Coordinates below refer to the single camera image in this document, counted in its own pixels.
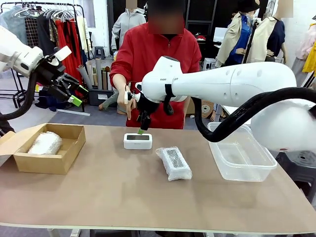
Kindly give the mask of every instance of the pink garment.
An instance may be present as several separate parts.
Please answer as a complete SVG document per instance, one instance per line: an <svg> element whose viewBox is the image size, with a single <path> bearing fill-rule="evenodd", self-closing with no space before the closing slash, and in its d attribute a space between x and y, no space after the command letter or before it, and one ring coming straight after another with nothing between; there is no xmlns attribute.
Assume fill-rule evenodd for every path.
<svg viewBox="0 0 316 237"><path fill-rule="evenodd" d="M316 24L312 25L306 32L304 40L296 51L296 57L301 60L306 60L310 54L316 41Z"/></svg>

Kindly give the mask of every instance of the red jacket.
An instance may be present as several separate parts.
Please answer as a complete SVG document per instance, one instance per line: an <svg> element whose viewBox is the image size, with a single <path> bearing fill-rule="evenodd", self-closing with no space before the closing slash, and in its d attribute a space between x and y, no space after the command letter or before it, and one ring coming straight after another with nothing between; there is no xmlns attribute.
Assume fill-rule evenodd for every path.
<svg viewBox="0 0 316 237"><path fill-rule="evenodd" d="M180 61L183 73L200 71L201 52L196 38L186 29L181 35L175 36L170 42L162 35L148 33L148 23L130 29L124 36L124 42L118 51L117 59L111 66L111 84L113 76L122 74L127 82L132 81L131 91L135 90L135 82L141 82L143 77L151 72L162 56L170 56ZM174 114L168 116L163 111L162 104L151 115L151 128L183 129L184 102L171 102ZM133 110L128 127L140 127L137 122L139 112Z"/></svg>

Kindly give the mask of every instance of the box flap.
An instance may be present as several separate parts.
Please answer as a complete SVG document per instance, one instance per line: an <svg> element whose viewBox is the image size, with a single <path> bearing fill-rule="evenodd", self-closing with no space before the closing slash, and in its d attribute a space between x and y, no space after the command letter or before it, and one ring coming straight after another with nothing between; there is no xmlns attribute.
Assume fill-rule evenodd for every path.
<svg viewBox="0 0 316 237"><path fill-rule="evenodd" d="M0 156L13 155L46 123L30 127L18 133L9 133L0 139Z"/></svg>

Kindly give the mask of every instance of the robotic arm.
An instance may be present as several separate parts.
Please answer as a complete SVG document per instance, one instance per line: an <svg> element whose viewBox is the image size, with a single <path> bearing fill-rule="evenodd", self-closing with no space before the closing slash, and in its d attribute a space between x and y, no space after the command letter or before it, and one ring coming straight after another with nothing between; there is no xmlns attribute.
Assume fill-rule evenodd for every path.
<svg viewBox="0 0 316 237"><path fill-rule="evenodd" d="M48 93L55 98L79 106L81 100L75 97L72 91L76 90L82 95L86 95L88 91L79 84L77 79L64 73L66 68L61 61L70 54L70 49L64 47L57 53L44 57L40 48L24 45L13 33L0 26L0 72L8 65L29 78L26 99L21 108L13 113L0 115L0 120L15 119L29 110L33 103L37 82L48 86Z"/></svg>
<svg viewBox="0 0 316 237"><path fill-rule="evenodd" d="M161 57L136 87L140 93L127 93L126 98L137 101L142 130L148 129L150 114L160 103L170 115L170 101L191 96L198 130L208 141L225 139L253 117L252 133L266 148L282 152L315 149L316 106L307 108L304 100L316 103L316 92L296 88L294 74L283 64L262 62L183 74L180 62ZM303 105L290 99L302 99ZM202 122L201 100L239 109L211 132Z"/></svg>

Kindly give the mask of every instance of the red sleeve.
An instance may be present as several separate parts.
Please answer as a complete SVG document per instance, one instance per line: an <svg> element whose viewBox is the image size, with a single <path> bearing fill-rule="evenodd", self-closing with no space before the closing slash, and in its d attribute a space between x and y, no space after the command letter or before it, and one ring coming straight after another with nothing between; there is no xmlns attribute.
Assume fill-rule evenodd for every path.
<svg viewBox="0 0 316 237"><path fill-rule="evenodd" d="M199 49L199 45L196 39L194 39L194 52L193 52L193 56L192 56L192 62L191 62L191 66L190 69L188 71L188 73L196 73L201 71L200 70L200 66L199 66L199 62L201 61L202 55L201 55L201 51Z"/></svg>
<svg viewBox="0 0 316 237"><path fill-rule="evenodd" d="M132 45L130 31L127 31L124 36L123 44L119 48L117 59L111 65L110 80L112 86L114 86L113 76L115 74L122 74L126 78L126 82L131 81L133 61L134 49Z"/></svg>

